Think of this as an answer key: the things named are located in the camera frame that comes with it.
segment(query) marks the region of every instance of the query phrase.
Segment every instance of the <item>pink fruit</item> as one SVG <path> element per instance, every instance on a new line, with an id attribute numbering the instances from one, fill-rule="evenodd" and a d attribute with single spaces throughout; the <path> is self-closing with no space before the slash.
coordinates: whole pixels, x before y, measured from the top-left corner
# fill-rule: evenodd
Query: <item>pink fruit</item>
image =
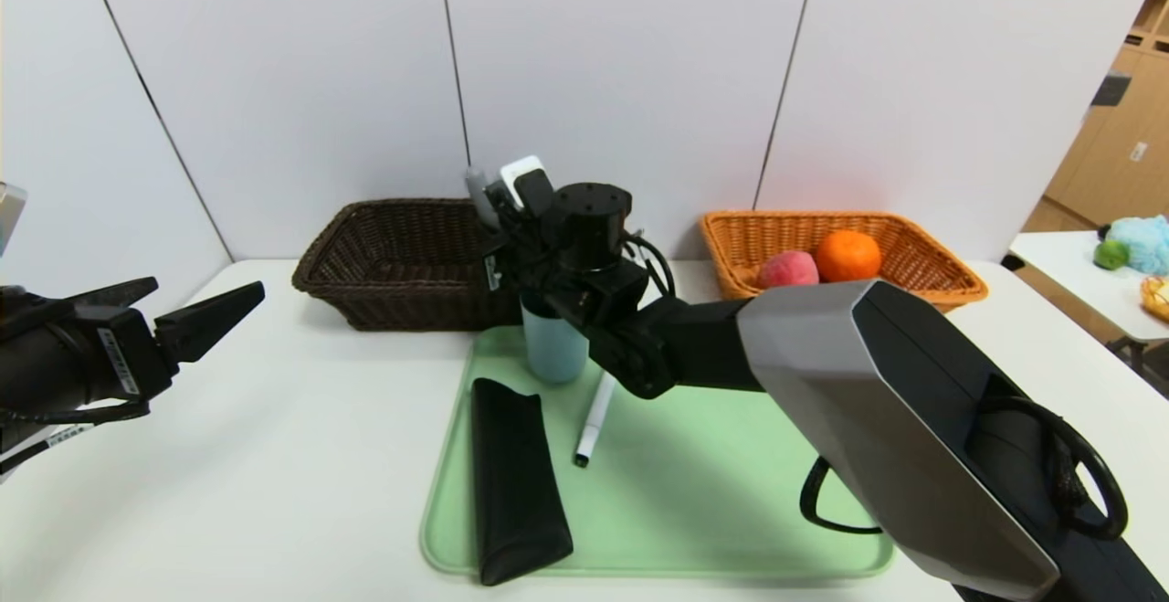
<path id="1" fill-rule="evenodd" d="M 759 270 L 759 285 L 768 286 L 815 285 L 819 282 L 819 270 L 810 255 L 798 249 L 789 249 L 772 257 Z"/>

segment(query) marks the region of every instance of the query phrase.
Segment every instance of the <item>white table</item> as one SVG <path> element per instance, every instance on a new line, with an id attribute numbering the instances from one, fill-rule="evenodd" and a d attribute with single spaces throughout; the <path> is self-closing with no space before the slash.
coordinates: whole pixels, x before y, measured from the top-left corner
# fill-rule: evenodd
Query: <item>white table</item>
<path id="1" fill-rule="evenodd" d="M 1016 236 L 1011 252 L 1120 328 L 1125 339 L 1109 348 L 1128 348 L 1133 369 L 1140 373 L 1144 369 L 1146 345 L 1169 340 L 1169 324 L 1141 310 L 1144 274 L 1127 265 L 1104 270 L 1093 264 L 1092 254 L 1099 243 L 1094 231 L 1028 231 Z"/>
<path id="2" fill-rule="evenodd" d="M 952 320 L 1093 441 L 1128 497 L 1126 538 L 1169 582 L 1169 403 L 1007 270 L 974 268 L 990 298 Z M 0 600 L 957 598 L 904 556 L 805 589 L 540 576 L 485 589 L 442 575 L 417 537 L 472 335 L 351 331 L 291 289 L 292 269 L 223 270 L 200 297 L 260 278 L 269 298 L 153 415 L 70 441 L 0 486 Z M 710 264 L 676 270 L 684 297 L 714 297 Z"/>

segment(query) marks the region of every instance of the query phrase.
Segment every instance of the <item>light green tray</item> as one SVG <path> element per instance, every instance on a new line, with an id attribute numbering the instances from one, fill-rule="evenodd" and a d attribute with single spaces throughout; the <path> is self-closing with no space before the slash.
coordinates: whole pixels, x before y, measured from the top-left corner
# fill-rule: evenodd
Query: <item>light green tray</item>
<path id="1" fill-rule="evenodd" d="M 472 506 L 470 385 L 539 394 L 575 551 L 541 574 L 818 581 L 885 569 L 884 535 L 816 527 L 798 497 L 816 452 L 765 394 L 675 388 L 643 401 L 617 386 L 588 469 L 573 465 L 600 369 L 551 387 L 527 372 L 521 328 L 484 332 L 463 387 L 422 524 L 422 553 L 448 573 L 478 572 Z M 871 526 L 829 475 L 821 514 Z"/>

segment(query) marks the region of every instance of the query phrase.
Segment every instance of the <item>white wall panel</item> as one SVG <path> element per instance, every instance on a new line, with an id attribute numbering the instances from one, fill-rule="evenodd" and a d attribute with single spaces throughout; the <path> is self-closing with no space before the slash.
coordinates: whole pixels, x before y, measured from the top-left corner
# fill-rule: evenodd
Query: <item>white wall panel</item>
<path id="1" fill-rule="evenodd" d="M 1001 257 L 1141 0 L 808 0 L 759 209 L 898 212 Z"/>
<path id="2" fill-rule="evenodd" d="M 110 0 L 235 257 L 344 203 L 465 194 L 443 0 Z"/>
<path id="3" fill-rule="evenodd" d="M 803 0 L 449 1 L 475 165 L 625 187 L 676 256 L 749 209 Z"/>
<path id="4" fill-rule="evenodd" d="M 4 0 L 4 171 L 29 203 L 2 281 L 75 295 L 154 276 L 181 305 L 229 260 L 102 0 Z"/>

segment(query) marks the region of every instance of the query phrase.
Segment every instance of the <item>cup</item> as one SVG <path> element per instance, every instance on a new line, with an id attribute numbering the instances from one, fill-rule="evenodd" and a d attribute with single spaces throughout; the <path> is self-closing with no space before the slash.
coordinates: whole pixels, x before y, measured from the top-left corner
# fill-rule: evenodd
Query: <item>cup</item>
<path id="1" fill-rule="evenodd" d="M 575 381 L 588 361 L 588 340 L 532 290 L 521 290 L 527 366 L 552 385 Z"/>

